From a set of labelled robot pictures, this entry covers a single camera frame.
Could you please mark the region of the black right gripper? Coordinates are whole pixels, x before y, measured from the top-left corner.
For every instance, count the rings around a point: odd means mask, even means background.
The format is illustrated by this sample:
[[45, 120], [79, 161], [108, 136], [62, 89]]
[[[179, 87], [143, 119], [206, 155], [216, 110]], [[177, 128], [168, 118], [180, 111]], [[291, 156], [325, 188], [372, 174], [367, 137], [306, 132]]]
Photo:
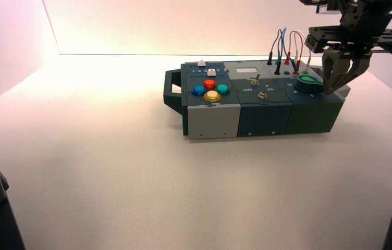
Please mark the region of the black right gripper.
[[[305, 1], [316, 6], [316, 12], [336, 11], [341, 14], [337, 26], [310, 27], [306, 46], [314, 53], [325, 48], [345, 55], [362, 56], [373, 48], [379, 53], [392, 54], [392, 1]], [[324, 92], [331, 94], [365, 73], [370, 57], [340, 59], [338, 52], [324, 52], [322, 56]]]

